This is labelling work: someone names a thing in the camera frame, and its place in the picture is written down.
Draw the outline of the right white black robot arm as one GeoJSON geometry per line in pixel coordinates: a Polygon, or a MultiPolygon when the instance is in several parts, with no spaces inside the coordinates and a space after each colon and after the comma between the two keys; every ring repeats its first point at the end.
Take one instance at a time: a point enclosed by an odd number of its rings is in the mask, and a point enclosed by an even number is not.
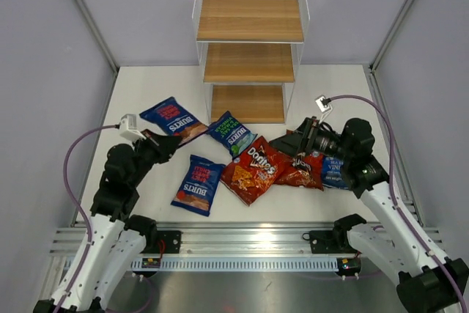
{"type": "Polygon", "coordinates": [[[291,157],[319,152],[342,161],[341,177],[374,214],[389,239],[384,240],[357,214],[335,222],[333,244],[368,257],[395,285],[407,312],[466,312],[463,293],[468,266],[450,259],[394,193],[391,171],[373,155],[372,127],[364,119],[349,119],[341,133],[326,130],[315,118],[270,142],[291,157]]]}

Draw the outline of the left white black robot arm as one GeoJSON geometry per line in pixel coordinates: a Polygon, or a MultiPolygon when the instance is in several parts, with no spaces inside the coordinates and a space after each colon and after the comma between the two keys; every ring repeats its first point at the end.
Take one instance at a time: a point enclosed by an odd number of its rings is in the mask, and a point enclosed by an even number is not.
{"type": "Polygon", "coordinates": [[[106,156],[86,232],[66,276],[35,312],[105,312],[131,262],[161,245],[154,220],[132,213],[137,188],[156,164],[168,162],[182,141],[151,130],[130,130],[128,143],[114,145],[106,156]]]}

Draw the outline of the Burts spicy chilli bag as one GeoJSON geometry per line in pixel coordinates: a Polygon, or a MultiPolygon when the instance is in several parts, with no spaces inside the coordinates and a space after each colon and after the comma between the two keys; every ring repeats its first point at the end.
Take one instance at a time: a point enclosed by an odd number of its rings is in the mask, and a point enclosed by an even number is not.
{"type": "Polygon", "coordinates": [[[225,164],[191,155],[188,171],[171,205],[208,217],[225,167],[225,164]]]}
{"type": "Polygon", "coordinates": [[[208,127],[182,107],[174,97],[166,98],[141,112],[139,116],[157,125],[168,136],[180,136],[181,147],[208,131],[208,127]]]}

